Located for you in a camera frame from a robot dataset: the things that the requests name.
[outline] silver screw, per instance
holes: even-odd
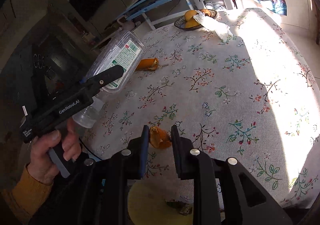
[[[86,166],[91,166],[93,163],[94,163],[94,160],[92,158],[87,158],[84,161],[84,165],[86,165]]]
[[[200,150],[199,149],[191,149],[190,150],[190,154],[193,155],[193,156],[197,156],[200,154]]]
[[[230,157],[230,158],[228,159],[228,163],[229,163],[229,164],[232,164],[232,165],[235,165],[235,164],[238,163],[238,160],[235,159],[235,158],[233,158],[233,157]]]
[[[130,156],[131,151],[130,151],[129,149],[123,149],[123,150],[121,151],[121,154],[122,154],[123,156]]]

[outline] desk leg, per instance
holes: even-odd
[[[148,23],[149,27],[152,30],[156,30],[155,26],[151,23],[150,19],[148,18],[148,16],[145,13],[142,13],[142,16],[145,18],[146,22]]]
[[[187,5],[189,6],[189,8],[190,8],[191,10],[194,10],[194,8],[193,8],[190,0],[186,0],[186,2],[187,2]]]

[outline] yellow sleeve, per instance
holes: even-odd
[[[17,185],[1,192],[3,199],[22,224],[27,224],[50,194],[52,185],[35,180],[25,167]]]

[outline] tablecloth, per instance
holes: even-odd
[[[148,33],[145,58],[169,64],[135,72],[84,136],[101,158],[139,137],[144,124],[181,136],[210,157],[237,158],[281,205],[309,207],[320,191],[320,92],[303,56],[261,9],[219,12],[234,37],[173,24]],[[172,148],[149,145],[144,182],[167,200],[193,201]],[[217,190],[223,208],[221,189]]]

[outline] crumpled napkin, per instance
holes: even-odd
[[[233,37],[233,34],[230,31],[230,27],[224,23],[220,23],[217,20],[205,16],[203,12],[196,10],[197,15],[194,15],[193,18],[202,26],[210,31],[214,31],[223,42],[226,42],[228,36]]]

